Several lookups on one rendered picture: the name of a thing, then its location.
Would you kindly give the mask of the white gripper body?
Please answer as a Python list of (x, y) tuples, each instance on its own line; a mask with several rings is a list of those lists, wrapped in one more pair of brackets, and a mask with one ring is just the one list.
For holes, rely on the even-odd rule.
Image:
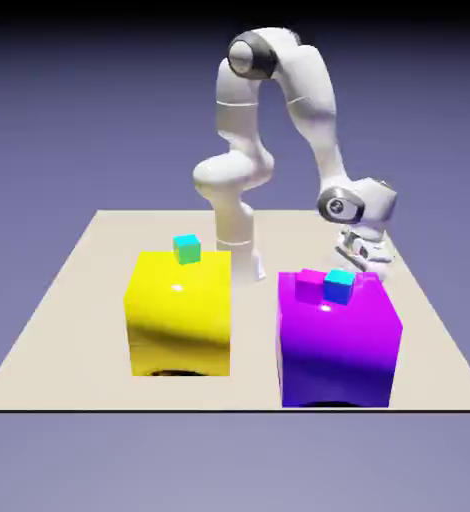
[(351, 247), (338, 244), (336, 251), (362, 272), (374, 273), (379, 279), (389, 273), (392, 256), (383, 242), (354, 242)]

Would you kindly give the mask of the small cyan blue cube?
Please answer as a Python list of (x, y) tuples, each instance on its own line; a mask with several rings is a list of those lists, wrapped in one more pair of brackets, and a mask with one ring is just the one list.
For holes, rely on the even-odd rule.
[(353, 293), (355, 277), (355, 273), (346, 270), (330, 270), (323, 281), (323, 298), (328, 302), (347, 305)]

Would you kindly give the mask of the small magenta cube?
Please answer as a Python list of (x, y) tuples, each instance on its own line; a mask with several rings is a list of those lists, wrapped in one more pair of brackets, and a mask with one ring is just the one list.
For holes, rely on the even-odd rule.
[(323, 297), (325, 273), (302, 269), (295, 274), (295, 299), (308, 304), (319, 304)]

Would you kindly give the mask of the small cyan green cube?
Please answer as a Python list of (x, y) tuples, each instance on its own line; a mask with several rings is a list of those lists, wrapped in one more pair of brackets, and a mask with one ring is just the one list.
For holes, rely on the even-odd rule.
[(178, 235), (173, 238), (173, 252), (180, 265), (201, 260), (201, 243), (195, 234)]

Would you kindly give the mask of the large purple box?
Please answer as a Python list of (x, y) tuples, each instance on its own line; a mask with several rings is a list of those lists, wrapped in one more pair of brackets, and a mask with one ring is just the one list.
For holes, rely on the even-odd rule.
[(388, 407), (403, 326), (380, 279), (356, 272), (347, 305), (295, 299), (295, 274), (277, 281), (277, 365), (284, 407)]

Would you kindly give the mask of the large yellow box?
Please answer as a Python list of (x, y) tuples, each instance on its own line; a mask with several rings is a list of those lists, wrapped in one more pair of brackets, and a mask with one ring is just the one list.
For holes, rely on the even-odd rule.
[(231, 255), (139, 254), (124, 296), (132, 374), (230, 374)]

